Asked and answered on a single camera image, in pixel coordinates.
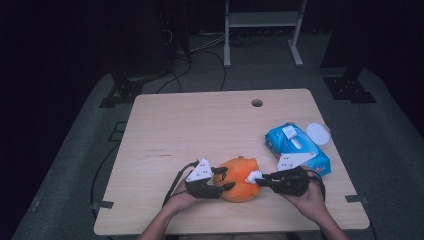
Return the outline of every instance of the hole in table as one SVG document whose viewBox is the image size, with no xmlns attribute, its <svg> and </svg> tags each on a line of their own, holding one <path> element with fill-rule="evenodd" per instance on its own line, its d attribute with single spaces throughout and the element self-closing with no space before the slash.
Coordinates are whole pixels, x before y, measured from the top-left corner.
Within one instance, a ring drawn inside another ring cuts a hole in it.
<svg viewBox="0 0 424 240">
<path fill-rule="evenodd" d="M 254 107 L 262 107 L 262 105 L 264 105 L 264 102 L 262 102 L 262 100 L 260 100 L 260 99 L 253 99 L 252 105 Z"/>
</svg>

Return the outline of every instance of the gray floor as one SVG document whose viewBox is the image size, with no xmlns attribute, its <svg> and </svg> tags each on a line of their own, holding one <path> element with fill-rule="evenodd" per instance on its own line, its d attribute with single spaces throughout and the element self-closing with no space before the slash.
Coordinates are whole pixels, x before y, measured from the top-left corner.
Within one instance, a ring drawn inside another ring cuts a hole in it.
<svg viewBox="0 0 424 240">
<path fill-rule="evenodd" d="M 377 103 L 352 104 L 333 100 L 323 77 L 344 69 L 320 69 L 329 35 L 301 35 L 298 42 L 304 66 L 297 68 L 287 47 L 287 36 L 264 37 L 248 48 L 232 48 L 232 66 L 226 70 L 224 91 L 307 88 L 332 130 L 334 142 L 362 197 L 379 239 L 421 239 L 424 234 L 424 141 L 389 95 L 384 83 L 364 70 L 359 78 Z M 210 39 L 193 37 L 192 48 Z M 209 48 L 220 57 L 222 47 Z M 178 61 L 175 73 L 188 65 Z M 219 91 L 224 69 L 207 53 L 194 54 L 190 71 L 180 78 L 183 92 Z M 172 76 L 145 85 L 143 94 L 156 91 Z M 106 239 L 93 232 L 90 193 L 103 159 L 116 146 L 109 141 L 115 124 L 126 121 L 131 104 L 99 108 L 113 86 L 110 75 L 99 80 L 70 130 L 43 187 L 39 204 L 23 218 L 13 239 Z M 178 92 L 176 82 L 161 93 Z M 94 185 L 94 202 L 102 200 L 117 150 L 106 158 Z M 374 239 L 370 228 L 348 231 L 352 239 Z M 320 239 L 318 232 L 299 234 Z M 135 236 L 113 236 L 134 239 Z"/>
</svg>

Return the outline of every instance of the human hand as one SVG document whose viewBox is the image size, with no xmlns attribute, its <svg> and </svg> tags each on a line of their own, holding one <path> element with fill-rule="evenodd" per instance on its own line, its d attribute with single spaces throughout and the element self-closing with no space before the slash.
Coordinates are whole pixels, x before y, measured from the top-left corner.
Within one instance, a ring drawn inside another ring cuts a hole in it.
<svg viewBox="0 0 424 240">
<path fill-rule="evenodd" d="M 313 173 L 308 171 L 308 175 L 312 177 Z M 282 196 L 291 202 L 302 215 L 316 223 L 320 222 L 323 218 L 330 216 L 330 213 L 325 206 L 321 188 L 319 184 L 313 180 L 309 182 L 308 189 L 302 196 Z"/>
<path fill-rule="evenodd" d="M 184 178 L 177 185 L 174 193 L 171 195 L 171 198 L 168 200 L 164 207 L 170 208 L 175 212 L 180 212 L 190 208 L 200 201 L 202 201 L 202 199 L 195 198 L 187 192 Z"/>
</svg>

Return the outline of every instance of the hand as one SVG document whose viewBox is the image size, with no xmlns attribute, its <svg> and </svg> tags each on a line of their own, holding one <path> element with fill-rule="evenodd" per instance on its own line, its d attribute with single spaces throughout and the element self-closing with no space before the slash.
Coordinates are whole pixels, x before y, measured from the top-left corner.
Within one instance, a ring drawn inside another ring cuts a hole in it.
<svg viewBox="0 0 424 240">
<path fill-rule="evenodd" d="M 283 195 L 283 197 L 291 202 L 303 216 L 314 221 L 321 228 L 322 233 L 324 233 L 327 239 L 349 239 L 325 206 L 321 188 L 315 181 L 311 180 L 309 182 L 308 189 L 302 196 Z"/>
<path fill-rule="evenodd" d="M 311 181 L 306 192 L 300 196 L 282 195 L 291 202 L 299 212 L 310 220 L 317 222 L 320 218 L 330 215 L 325 206 L 324 196 L 318 183 Z"/>
<path fill-rule="evenodd" d="M 170 208 L 176 212 L 180 212 L 186 210 L 193 206 L 194 204 L 202 201 L 202 199 L 197 199 L 187 193 L 187 189 L 185 187 L 185 178 L 177 185 L 174 190 L 173 195 L 165 204 L 164 207 Z"/>
</svg>

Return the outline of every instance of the shelf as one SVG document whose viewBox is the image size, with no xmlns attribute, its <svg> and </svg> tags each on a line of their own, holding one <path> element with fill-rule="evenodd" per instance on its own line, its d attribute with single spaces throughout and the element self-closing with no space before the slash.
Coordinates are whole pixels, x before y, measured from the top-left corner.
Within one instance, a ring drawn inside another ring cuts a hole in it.
<svg viewBox="0 0 424 240">
<path fill-rule="evenodd" d="M 298 11 L 230 13 L 229 27 L 296 26 Z"/>
</svg>

